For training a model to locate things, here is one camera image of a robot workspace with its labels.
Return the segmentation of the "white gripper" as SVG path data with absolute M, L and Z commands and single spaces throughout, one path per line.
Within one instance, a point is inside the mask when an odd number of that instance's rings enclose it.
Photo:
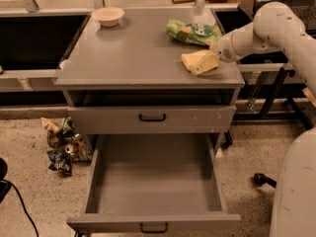
M 183 53 L 181 59 L 184 63 L 192 63 L 189 71 L 194 75 L 208 72 L 219 65 L 219 58 L 223 62 L 234 62 L 236 52 L 232 45 L 232 35 L 226 34 L 209 49 L 199 50 L 192 53 Z

